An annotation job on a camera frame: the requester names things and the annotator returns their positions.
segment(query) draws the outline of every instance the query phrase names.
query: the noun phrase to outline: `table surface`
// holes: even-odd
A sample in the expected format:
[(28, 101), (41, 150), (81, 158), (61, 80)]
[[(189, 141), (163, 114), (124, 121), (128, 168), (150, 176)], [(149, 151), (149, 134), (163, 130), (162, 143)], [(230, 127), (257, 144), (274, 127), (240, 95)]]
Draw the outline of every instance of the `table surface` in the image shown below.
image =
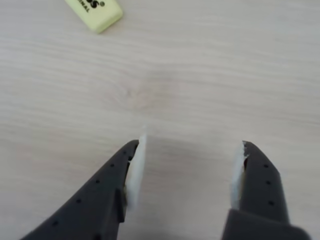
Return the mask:
[(147, 127), (119, 240), (218, 240), (233, 156), (281, 173), (291, 223), (320, 238), (320, 3), (119, 0), (91, 33), (63, 0), (0, 6), (0, 239), (50, 216)]

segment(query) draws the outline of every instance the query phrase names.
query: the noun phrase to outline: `wooden table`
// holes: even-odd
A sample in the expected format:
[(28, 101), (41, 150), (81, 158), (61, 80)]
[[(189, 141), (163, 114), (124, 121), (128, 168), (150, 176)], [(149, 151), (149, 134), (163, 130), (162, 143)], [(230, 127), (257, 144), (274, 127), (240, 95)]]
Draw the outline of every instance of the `wooden table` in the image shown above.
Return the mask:
[(0, 239), (35, 228), (143, 126), (140, 204), (119, 240), (220, 239), (241, 140), (320, 238), (319, 1), (119, 3), (96, 35), (63, 0), (2, 0)]

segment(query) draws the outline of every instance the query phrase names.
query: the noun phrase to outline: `eraser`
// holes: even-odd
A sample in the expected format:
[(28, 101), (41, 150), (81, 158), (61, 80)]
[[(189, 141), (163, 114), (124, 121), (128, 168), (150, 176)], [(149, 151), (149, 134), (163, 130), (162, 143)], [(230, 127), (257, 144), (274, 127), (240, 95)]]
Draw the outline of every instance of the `eraser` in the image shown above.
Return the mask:
[(123, 16), (116, 0), (65, 0), (82, 21), (97, 34)]

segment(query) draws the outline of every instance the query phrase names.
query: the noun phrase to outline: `yellow eraser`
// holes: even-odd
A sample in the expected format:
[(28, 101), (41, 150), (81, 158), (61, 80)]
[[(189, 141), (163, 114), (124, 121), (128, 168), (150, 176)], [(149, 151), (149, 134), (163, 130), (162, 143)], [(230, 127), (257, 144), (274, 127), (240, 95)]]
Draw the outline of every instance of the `yellow eraser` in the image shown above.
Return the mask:
[(82, 21), (97, 34), (123, 16), (116, 0), (65, 0)]

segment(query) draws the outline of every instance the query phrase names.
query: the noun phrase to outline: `hole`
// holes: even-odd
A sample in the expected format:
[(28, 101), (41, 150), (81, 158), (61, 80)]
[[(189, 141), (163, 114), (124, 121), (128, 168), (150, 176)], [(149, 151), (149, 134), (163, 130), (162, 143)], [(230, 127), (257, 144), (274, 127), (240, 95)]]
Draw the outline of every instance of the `hole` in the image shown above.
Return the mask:
[(55, 227), (55, 226), (58, 226), (59, 222), (56, 220), (52, 223), (52, 226)]
[(96, 234), (93, 236), (93, 240), (101, 240), (102, 237), (101, 237), (101, 234)]

